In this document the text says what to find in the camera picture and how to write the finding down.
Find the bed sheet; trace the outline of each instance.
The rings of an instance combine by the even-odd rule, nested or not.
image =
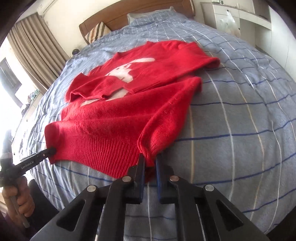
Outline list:
[[[136,19],[71,58],[34,112],[20,154],[45,148],[44,128],[60,120],[76,75],[87,74],[116,52],[173,39],[196,42],[221,65],[197,72],[203,90],[194,95],[182,133],[164,152],[165,162],[195,185],[213,184],[260,230],[272,230],[296,205],[296,84],[248,43],[178,13]],[[45,160],[31,173],[59,210],[88,185],[113,181],[72,161],[50,165]],[[127,206],[125,239],[176,240],[174,206],[158,203],[155,181],[145,187],[141,205]]]

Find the pillow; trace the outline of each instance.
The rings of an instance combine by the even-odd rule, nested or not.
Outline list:
[[[142,18],[142,17],[147,17],[153,13],[158,13],[158,12],[164,12],[164,11],[174,11],[174,7],[170,7],[169,9],[161,9],[161,10],[156,10],[153,12],[145,12],[145,13],[128,13],[128,24],[131,24],[132,21],[134,21],[136,18]]]
[[[86,41],[91,44],[104,35],[111,33],[111,30],[103,22],[98,23],[90,32],[85,36]]]

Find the curtain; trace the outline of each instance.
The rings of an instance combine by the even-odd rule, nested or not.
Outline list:
[[[7,38],[34,85],[45,94],[60,76],[69,56],[37,13],[16,23]]]

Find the metal bolt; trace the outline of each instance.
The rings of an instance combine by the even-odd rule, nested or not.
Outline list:
[[[124,177],[122,178],[122,180],[123,180],[125,183],[128,183],[128,182],[131,181],[131,177],[130,177],[130,176],[124,176]]]
[[[90,185],[87,187],[87,191],[88,192],[94,192],[96,190],[96,186],[95,185]]]
[[[178,176],[170,176],[170,180],[172,182],[177,182],[177,181],[179,181],[179,177]]]
[[[215,188],[212,185],[208,184],[205,186],[205,189],[209,192],[212,192],[212,191],[214,191]]]

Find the plastic bag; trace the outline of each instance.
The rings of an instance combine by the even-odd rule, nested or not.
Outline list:
[[[240,36],[241,36],[240,30],[229,11],[227,11],[226,18],[220,19],[219,30],[223,31],[224,33],[227,33],[227,34],[231,34],[231,35],[238,37],[238,38],[240,38]]]

